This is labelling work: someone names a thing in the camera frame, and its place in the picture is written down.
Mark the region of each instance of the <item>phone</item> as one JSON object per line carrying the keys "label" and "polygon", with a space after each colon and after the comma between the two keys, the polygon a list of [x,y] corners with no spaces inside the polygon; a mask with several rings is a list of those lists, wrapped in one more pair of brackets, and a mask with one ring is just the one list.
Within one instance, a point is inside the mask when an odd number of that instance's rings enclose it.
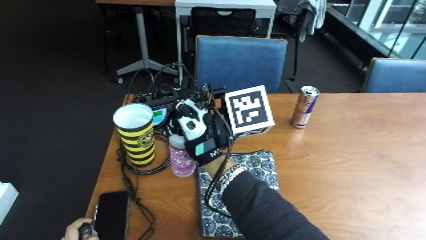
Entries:
{"label": "phone", "polygon": [[127,240],[130,194],[127,191],[103,193],[95,213],[95,230],[102,240]]}

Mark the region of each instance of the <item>patterned notebook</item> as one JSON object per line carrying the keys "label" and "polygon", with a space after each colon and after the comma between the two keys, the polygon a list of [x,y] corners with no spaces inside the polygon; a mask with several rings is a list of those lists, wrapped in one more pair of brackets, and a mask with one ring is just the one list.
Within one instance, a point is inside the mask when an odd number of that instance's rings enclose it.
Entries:
{"label": "patterned notebook", "polygon": [[[264,180],[272,189],[280,191],[276,164],[273,154],[268,151],[260,150],[257,152],[245,154],[232,154],[232,158],[243,164],[252,174]],[[244,239],[237,226],[231,218],[213,212],[204,202],[204,195],[207,193],[212,178],[204,168],[197,168],[199,173],[199,190],[200,190],[200,213],[201,213],[201,234],[204,237],[213,238],[240,238]],[[221,201],[221,195],[215,190],[211,205],[228,213],[225,205]]]}

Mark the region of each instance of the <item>water bottle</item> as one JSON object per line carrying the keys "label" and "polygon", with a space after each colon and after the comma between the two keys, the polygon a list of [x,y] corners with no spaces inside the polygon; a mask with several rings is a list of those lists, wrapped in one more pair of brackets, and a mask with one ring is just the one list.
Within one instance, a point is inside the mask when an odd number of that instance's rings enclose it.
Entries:
{"label": "water bottle", "polygon": [[172,172],[179,177],[189,177],[196,170],[196,161],[189,157],[184,143],[184,136],[178,134],[171,135],[170,151]]}

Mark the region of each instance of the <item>red bull can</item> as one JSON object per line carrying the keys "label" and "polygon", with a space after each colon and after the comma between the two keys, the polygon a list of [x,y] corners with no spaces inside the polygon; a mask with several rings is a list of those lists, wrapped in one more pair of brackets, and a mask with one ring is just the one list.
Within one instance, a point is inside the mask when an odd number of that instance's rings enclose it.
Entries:
{"label": "red bull can", "polygon": [[304,86],[301,91],[291,120],[291,123],[296,128],[307,127],[312,110],[316,106],[320,95],[319,89],[313,86]]}

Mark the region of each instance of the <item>dark carpet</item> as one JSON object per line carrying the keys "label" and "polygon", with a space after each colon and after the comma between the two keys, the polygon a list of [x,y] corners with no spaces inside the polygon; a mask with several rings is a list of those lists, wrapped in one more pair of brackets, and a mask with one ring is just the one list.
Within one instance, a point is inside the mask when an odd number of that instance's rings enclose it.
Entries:
{"label": "dark carpet", "polygon": [[[151,57],[175,62],[174,18],[158,25]],[[130,86],[103,75],[103,17],[94,1],[0,2],[0,181],[20,195],[0,226],[2,240],[60,239],[66,226],[86,214],[111,134],[112,114]],[[111,68],[140,57],[138,38],[111,47]],[[285,77],[291,76],[289,44]],[[321,92],[356,92],[364,81],[360,62],[331,36],[301,44],[297,81]],[[142,74],[134,91],[144,91]],[[174,84],[167,79],[164,84]]]}

